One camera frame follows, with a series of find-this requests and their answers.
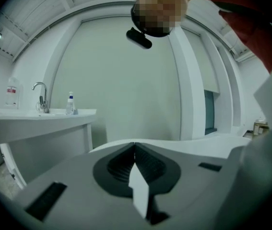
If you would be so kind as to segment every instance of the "black head-mounted camera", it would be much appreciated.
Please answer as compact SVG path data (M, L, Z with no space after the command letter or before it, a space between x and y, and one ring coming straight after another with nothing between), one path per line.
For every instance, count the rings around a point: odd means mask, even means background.
M155 23L155 26L147 26L145 17L140 16L140 10L137 8L138 6L139 4L136 2L131 8L130 14L132 22L140 32L132 27L126 32L126 37L144 48L151 48L152 42L145 37L146 34L153 37L164 37L170 34L172 28L158 26L157 22Z

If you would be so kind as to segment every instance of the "black velcro strip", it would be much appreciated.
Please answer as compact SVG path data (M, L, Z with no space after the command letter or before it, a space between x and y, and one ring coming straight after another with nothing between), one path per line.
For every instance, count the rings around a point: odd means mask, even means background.
M43 221L66 187L65 184L54 182L26 209L26 212Z
M216 172L219 172L222 168L221 165L215 165L211 163L200 163L199 166L207 170L216 171Z

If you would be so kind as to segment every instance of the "red shirt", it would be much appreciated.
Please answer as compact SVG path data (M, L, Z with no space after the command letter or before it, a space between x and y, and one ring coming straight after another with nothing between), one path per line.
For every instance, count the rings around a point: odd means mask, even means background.
M260 13L263 11L253 0L211 0L241 5ZM272 71L272 26L264 18L235 12L219 11L235 31L239 39L263 62L266 69Z

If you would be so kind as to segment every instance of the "red label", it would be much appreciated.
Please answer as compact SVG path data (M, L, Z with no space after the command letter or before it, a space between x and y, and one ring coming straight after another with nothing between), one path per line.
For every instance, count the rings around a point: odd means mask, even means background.
M9 92L9 93L15 93L15 92L16 92L16 90L13 90L13 89L7 89L7 92Z

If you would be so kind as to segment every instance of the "chrome faucet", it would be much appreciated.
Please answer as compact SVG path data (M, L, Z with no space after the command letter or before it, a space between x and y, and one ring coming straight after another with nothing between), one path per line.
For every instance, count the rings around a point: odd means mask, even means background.
M36 86L38 86L38 85L43 85L45 88L44 101L43 101L43 97L40 95L40 108L43 109L44 113L49 113L48 103L47 103L47 87L42 82L36 82L32 86L32 90L35 90Z

